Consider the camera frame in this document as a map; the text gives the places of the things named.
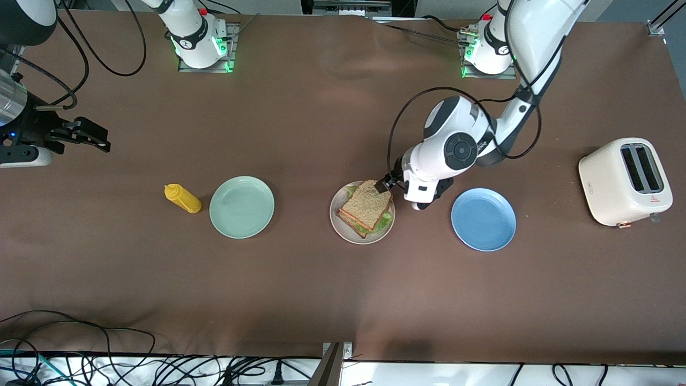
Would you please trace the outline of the brown bread slice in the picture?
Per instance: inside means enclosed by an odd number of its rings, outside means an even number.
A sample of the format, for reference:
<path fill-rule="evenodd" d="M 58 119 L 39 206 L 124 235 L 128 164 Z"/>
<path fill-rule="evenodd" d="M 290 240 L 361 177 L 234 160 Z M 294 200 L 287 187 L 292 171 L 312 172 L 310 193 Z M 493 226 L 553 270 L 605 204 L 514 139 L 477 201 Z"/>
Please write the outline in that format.
<path fill-rule="evenodd" d="M 338 210 L 337 215 L 343 222 L 346 223 L 346 225 L 350 226 L 350 228 L 357 234 L 359 235 L 362 239 L 365 239 L 368 234 L 370 234 L 370 230 L 365 228 L 361 223 L 359 223 L 355 218 L 350 217 L 348 213 L 343 212 L 343 210 Z"/>
<path fill-rule="evenodd" d="M 341 213 L 368 231 L 375 229 L 392 201 L 392 194 L 388 190 L 379 192 L 376 185 L 372 179 L 363 181 L 340 208 Z"/>

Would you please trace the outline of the green lettuce leaf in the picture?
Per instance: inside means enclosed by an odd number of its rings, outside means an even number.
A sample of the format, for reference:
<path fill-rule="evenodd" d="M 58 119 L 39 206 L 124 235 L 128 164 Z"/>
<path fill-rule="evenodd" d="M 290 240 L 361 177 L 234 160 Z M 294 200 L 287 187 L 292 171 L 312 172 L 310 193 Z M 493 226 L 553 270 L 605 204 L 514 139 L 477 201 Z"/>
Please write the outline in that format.
<path fill-rule="evenodd" d="M 393 215 L 389 210 L 392 195 L 389 191 L 377 191 L 375 181 L 363 181 L 360 185 L 345 187 L 347 201 L 339 208 L 337 215 L 360 237 L 382 231 L 391 223 Z"/>

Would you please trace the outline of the yellow mustard squeeze bottle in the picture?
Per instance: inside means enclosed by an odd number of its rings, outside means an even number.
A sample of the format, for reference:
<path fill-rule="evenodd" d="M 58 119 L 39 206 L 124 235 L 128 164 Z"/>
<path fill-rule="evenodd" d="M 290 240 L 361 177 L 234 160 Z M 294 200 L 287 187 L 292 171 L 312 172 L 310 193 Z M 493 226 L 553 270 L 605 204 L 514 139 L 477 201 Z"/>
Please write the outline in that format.
<path fill-rule="evenodd" d="M 199 198 L 179 184 L 170 183 L 165 185 L 164 195 L 167 200 L 188 213 L 198 213 L 203 208 Z"/>

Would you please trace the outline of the beige plate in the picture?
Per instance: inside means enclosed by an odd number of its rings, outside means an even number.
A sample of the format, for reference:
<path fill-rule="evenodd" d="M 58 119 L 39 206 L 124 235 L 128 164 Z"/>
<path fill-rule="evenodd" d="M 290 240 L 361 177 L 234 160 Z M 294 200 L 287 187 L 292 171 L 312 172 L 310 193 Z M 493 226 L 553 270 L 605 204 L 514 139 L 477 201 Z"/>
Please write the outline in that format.
<path fill-rule="evenodd" d="M 392 200 L 387 211 L 381 217 L 379 222 L 380 225 L 377 225 L 375 231 L 368 234 L 365 239 L 362 239 L 337 215 L 337 211 L 345 204 L 346 201 L 348 201 L 348 198 L 351 197 L 353 191 L 362 182 L 363 181 L 355 181 L 349 183 L 336 192 L 329 205 L 329 220 L 336 234 L 338 234 L 342 239 L 352 244 L 368 245 L 379 242 L 389 234 L 396 218 L 396 208 L 394 201 Z"/>

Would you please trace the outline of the blue plate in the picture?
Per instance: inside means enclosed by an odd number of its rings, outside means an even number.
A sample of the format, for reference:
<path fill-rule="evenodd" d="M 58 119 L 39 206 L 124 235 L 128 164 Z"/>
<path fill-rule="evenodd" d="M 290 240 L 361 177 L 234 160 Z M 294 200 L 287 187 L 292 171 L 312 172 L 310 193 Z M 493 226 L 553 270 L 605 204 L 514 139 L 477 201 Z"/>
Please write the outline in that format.
<path fill-rule="evenodd" d="M 516 213 L 509 200 L 487 188 L 463 191 L 453 203 L 450 218 L 458 239 L 481 252 L 503 249 L 517 230 Z"/>

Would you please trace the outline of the mint green plate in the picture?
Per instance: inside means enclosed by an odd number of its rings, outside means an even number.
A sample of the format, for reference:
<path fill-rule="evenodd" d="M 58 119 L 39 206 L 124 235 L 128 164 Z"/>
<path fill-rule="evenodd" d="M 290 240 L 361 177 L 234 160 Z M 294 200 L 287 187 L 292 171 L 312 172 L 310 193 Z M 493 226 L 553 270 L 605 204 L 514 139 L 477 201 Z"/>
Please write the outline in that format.
<path fill-rule="evenodd" d="M 269 225 L 275 210 L 270 187 L 253 176 L 237 176 L 221 184 L 209 205 L 213 227 L 230 239 L 249 239 Z"/>

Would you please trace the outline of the metal equipment rack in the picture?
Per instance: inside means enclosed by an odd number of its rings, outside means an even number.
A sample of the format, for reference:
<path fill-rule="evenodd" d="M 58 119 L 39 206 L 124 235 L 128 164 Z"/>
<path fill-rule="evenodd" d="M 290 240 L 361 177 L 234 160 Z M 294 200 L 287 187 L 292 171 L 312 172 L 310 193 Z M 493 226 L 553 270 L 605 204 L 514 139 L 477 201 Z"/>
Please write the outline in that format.
<path fill-rule="evenodd" d="M 24 53 L 24 46 L 0 42 L 0 88 L 10 84 L 10 78 L 23 86 L 23 75 L 16 75 L 20 60 L 17 57 Z"/>

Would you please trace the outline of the black electronics box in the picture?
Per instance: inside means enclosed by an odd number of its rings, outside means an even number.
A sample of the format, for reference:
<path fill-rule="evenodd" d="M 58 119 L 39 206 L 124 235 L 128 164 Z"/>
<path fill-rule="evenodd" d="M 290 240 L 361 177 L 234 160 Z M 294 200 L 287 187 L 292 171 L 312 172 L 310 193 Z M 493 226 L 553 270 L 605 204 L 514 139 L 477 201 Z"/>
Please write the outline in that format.
<path fill-rule="evenodd" d="M 301 0 L 304 14 L 319 16 L 414 17 L 418 0 Z"/>

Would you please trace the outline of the cream white toaster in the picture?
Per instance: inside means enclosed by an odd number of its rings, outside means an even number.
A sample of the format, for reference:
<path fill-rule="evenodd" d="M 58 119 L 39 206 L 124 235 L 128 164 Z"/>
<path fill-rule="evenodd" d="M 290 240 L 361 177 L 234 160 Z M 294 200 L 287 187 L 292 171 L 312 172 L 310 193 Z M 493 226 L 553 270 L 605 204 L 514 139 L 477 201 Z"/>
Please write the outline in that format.
<path fill-rule="evenodd" d="M 581 186 L 596 222 L 624 229 L 669 210 L 673 195 L 653 144 L 616 139 L 578 163 Z"/>

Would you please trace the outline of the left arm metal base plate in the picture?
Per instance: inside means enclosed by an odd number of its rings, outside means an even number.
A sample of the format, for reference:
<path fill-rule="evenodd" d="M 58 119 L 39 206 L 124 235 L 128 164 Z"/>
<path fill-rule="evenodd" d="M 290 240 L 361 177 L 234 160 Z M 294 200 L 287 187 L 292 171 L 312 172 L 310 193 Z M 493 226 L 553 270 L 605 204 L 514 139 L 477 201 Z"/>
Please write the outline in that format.
<path fill-rule="evenodd" d="M 487 22 L 480 21 L 460 29 L 461 76 L 495 80 L 517 78 L 515 66 L 506 47 L 492 49 L 482 41 Z"/>

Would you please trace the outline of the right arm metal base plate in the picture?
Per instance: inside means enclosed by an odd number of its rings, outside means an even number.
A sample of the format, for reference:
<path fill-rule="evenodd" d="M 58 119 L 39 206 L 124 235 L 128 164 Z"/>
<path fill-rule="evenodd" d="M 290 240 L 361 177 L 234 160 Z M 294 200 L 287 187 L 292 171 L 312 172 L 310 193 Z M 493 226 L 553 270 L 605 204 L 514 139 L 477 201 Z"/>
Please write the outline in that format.
<path fill-rule="evenodd" d="M 223 22 L 224 26 L 219 27 L 218 34 L 214 37 L 215 48 L 220 51 L 220 58 L 216 63 L 208 68 L 195 69 L 188 66 L 180 56 L 178 56 L 178 72 L 181 73 L 233 73 L 235 67 L 238 33 L 240 24 Z"/>

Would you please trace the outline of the grey metal bracket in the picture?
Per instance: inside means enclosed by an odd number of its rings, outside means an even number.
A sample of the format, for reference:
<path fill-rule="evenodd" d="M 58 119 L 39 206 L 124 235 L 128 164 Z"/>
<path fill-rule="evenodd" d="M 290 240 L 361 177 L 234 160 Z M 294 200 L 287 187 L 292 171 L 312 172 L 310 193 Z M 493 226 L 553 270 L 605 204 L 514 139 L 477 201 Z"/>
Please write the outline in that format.
<path fill-rule="evenodd" d="M 340 386 L 342 366 L 353 353 L 352 342 L 325 342 L 323 357 L 315 371 L 318 376 L 315 386 Z"/>

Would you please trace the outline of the aluminium frame profile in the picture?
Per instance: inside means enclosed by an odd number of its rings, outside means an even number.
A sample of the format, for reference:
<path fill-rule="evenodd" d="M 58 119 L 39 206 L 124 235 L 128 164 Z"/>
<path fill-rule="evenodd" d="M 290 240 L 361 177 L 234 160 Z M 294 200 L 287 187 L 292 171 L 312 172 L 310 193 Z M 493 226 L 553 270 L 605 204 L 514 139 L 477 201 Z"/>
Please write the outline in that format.
<path fill-rule="evenodd" d="M 647 21 L 646 27 L 649 35 L 663 36 L 665 34 L 664 27 L 684 8 L 686 8 L 686 0 L 672 0 L 654 19 Z"/>

